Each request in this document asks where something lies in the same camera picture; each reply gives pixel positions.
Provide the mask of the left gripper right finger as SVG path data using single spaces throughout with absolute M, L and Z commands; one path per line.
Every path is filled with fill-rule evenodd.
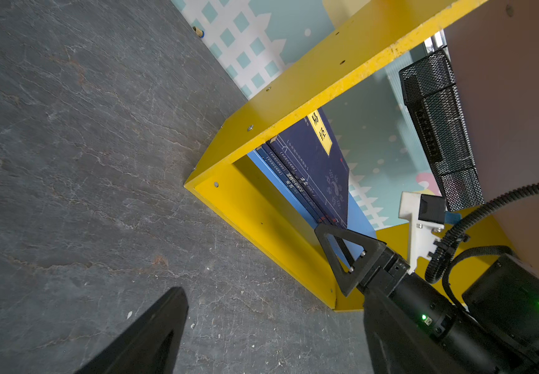
M 465 373 L 379 291 L 368 291 L 363 324 L 375 373 Z

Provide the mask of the navy book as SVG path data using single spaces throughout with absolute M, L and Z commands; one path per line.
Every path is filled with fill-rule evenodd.
M 346 228 L 349 166 L 324 110 L 314 110 L 264 144 L 323 212 L 324 223 Z
M 302 204 L 308 213 L 313 217 L 316 224 L 324 223 L 326 221 L 325 215 L 308 196 L 307 192 L 297 181 L 296 177 L 288 170 L 288 168 L 282 163 L 279 157 L 272 151 L 269 145 L 263 144 L 255 149 L 257 154 L 266 162 L 269 168 L 271 168 L 274 174 L 280 179 L 282 184 L 288 187 L 293 196 Z

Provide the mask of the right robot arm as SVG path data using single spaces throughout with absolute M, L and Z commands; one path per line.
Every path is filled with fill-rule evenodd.
M 360 291 L 376 373 L 539 373 L 539 275 L 508 248 L 453 304 L 386 243 L 331 225 L 316 236 L 345 295 Z

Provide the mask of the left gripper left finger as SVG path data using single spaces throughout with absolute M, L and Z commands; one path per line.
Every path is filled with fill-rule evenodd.
M 163 294 L 79 373 L 172 373 L 188 317 L 185 290 Z

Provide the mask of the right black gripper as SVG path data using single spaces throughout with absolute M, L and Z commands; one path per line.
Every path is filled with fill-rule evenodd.
M 465 373 L 513 373 L 526 360 L 488 333 L 463 309 L 417 274 L 386 243 L 348 229 L 319 224 L 314 230 L 341 293 L 379 291 L 390 299 Z

